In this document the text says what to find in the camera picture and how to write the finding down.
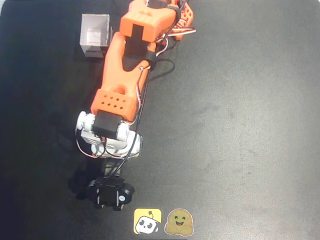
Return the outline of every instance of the black table surface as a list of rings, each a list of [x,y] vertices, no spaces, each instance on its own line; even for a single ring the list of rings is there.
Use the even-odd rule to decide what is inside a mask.
[[[157,239],[320,239],[317,0],[191,0],[197,32],[150,76],[143,150],[123,169],[132,202],[113,212],[76,198],[70,182],[88,162],[74,127],[103,69],[80,49],[81,16],[110,14],[117,30],[129,2],[4,3],[0,238],[154,239],[134,234],[135,209],[165,223],[184,208],[194,234],[162,226]]]

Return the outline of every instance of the yellow sticker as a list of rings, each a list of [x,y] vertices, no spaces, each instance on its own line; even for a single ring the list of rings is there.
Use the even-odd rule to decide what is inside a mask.
[[[134,211],[133,231],[135,234],[152,234],[159,231],[162,213],[160,209],[137,208]]]

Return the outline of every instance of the black cable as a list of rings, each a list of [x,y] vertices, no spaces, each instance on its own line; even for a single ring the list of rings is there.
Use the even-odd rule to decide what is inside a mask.
[[[145,105],[145,100],[146,100],[146,94],[147,94],[148,83],[149,83],[149,81],[148,81],[149,72],[150,71],[148,71],[147,76],[146,76],[146,80],[145,80],[145,86],[144,86],[144,91],[143,91],[143,99],[142,99],[140,111],[138,113],[138,118],[137,118],[137,122],[136,122],[136,126],[135,126],[135,134],[134,134],[132,145],[131,145],[131,147],[129,149],[129,152],[124,157],[124,159],[122,160],[120,165],[109,175],[110,178],[113,177],[123,167],[123,165],[126,163],[128,158],[130,157],[130,154],[131,154],[132,150],[134,149],[134,146],[135,146],[135,143],[136,143],[136,140],[137,140],[137,137],[138,137],[139,123],[140,123],[140,120],[141,120],[142,111],[143,111],[143,108],[144,108],[144,105]]]

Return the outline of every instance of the orange 3d-printed part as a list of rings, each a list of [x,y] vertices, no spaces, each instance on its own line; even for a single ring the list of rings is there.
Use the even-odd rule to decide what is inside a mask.
[[[122,116],[129,122],[134,121],[139,101],[137,86],[139,90],[143,89],[150,62],[142,57],[135,67],[128,70],[124,67],[123,59],[128,55],[127,52],[130,52],[130,56],[137,55],[139,49],[136,48],[140,47],[132,46],[142,46],[143,53],[156,55],[155,41],[172,30],[180,17],[183,20],[179,22],[179,26],[190,26],[193,12],[187,3],[184,3],[184,10],[180,11],[179,1],[165,1],[168,5],[163,8],[148,7],[147,0],[133,0],[130,3],[129,11],[121,18],[119,32],[114,34],[105,56],[102,86],[96,92],[91,105],[93,114],[96,115],[100,110]]]

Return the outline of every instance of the wire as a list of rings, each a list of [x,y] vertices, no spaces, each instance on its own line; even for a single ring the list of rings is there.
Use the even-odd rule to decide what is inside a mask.
[[[186,35],[186,34],[192,34],[195,33],[196,30],[190,30],[190,31],[183,31],[183,32],[176,32],[176,33],[170,33],[169,37],[173,37],[173,36],[180,36],[180,35]]]
[[[126,124],[128,124],[128,125],[133,125],[133,124],[135,124],[136,119],[137,119],[137,117],[138,117],[138,113],[139,113],[139,111],[140,111],[140,109],[141,109],[141,104],[142,104],[142,102],[141,102],[141,96],[140,96],[139,83],[140,83],[140,79],[141,79],[141,77],[142,77],[143,71],[144,71],[144,70],[149,70],[150,68],[151,68],[150,65],[147,66],[147,67],[140,66],[141,73],[140,73],[140,76],[139,76],[139,80],[138,80],[138,82],[136,83],[136,86],[135,86],[135,89],[136,89],[136,98],[138,99],[138,110],[137,110],[136,115],[135,115],[135,118],[134,118],[134,120],[133,120],[132,122],[127,121],[127,120],[124,120],[124,122],[125,122]]]
[[[169,45],[169,41],[168,41],[168,38],[166,38],[166,39],[165,39],[165,47],[164,47],[162,50],[158,51],[155,55],[158,57],[160,54],[162,54],[165,50],[167,50],[168,45]]]
[[[139,123],[140,123],[140,120],[141,120],[141,116],[142,116],[142,111],[144,109],[144,105],[145,105],[145,100],[146,100],[146,95],[147,95],[147,89],[148,89],[148,76],[149,76],[149,71],[147,73],[147,76],[146,76],[146,81],[145,81],[145,86],[144,86],[144,91],[143,91],[143,99],[142,99],[142,103],[141,103],[141,108],[140,108],[140,111],[138,113],[138,116],[137,116],[137,122],[136,122],[136,126],[135,126],[135,134],[134,134],[134,138],[133,138],[133,142],[132,142],[132,145],[127,153],[127,155],[125,156],[125,158],[122,160],[122,162],[120,163],[120,165],[110,174],[110,177],[113,177],[121,168],[122,166],[126,163],[126,161],[128,160],[134,146],[135,146],[135,143],[136,143],[136,139],[138,137],[138,130],[139,130]]]
[[[78,141],[78,136],[77,136],[77,130],[78,130],[77,127],[75,127],[75,131],[74,131],[75,142],[76,142],[76,145],[77,145],[79,151],[80,151],[83,155],[85,155],[85,156],[87,156],[87,157],[90,157],[90,158],[92,158],[92,159],[101,158],[101,157],[103,156],[103,154],[105,154],[106,148],[104,148],[103,152],[102,152],[101,155],[99,155],[99,156],[92,156],[92,155],[86,153],[86,152],[83,151],[82,148],[80,147],[80,144],[79,144],[79,141]]]

